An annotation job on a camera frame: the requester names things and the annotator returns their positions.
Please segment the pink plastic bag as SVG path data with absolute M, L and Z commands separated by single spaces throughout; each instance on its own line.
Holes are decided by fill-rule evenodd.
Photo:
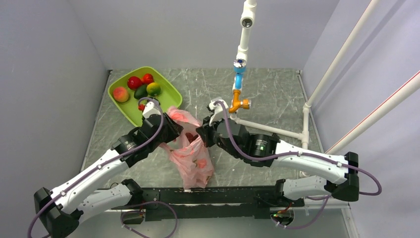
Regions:
M 173 142 L 177 147 L 172 147 L 167 143 L 162 143 L 162 148 L 173 162 L 183 180 L 183 188 L 191 189 L 194 187 L 205 188 L 209 179 L 212 177 L 214 167 L 209 155 L 208 148 L 205 147 L 196 129 L 202 125 L 188 111 L 181 110 L 175 106 L 167 109 L 167 115 L 177 124 L 183 127 L 181 134 Z

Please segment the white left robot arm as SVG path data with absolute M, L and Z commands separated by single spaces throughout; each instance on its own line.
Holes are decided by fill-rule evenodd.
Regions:
M 143 190 L 133 179 L 99 193 L 95 190 L 147 158 L 162 143 L 178 138 L 182 130 L 166 113 L 148 116 L 80 174 L 54 189 L 39 189 L 34 194 L 36 218 L 52 238 L 65 238 L 80 223 L 105 210 L 138 207 L 144 201 Z

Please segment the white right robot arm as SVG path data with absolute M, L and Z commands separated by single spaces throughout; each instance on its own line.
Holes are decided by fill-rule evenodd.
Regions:
M 359 199 L 359 156 L 326 155 L 289 144 L 275 136 L 250 133 L 233 120 L 210 123 L 206 117 L 196 129 L 206 147 L 214 145 L 253 167 L 286 167 L 308 172 L 307 178 L 276 181 L 273 200 L 279 206 L 306 196 L 326 195 L 355 202 Z

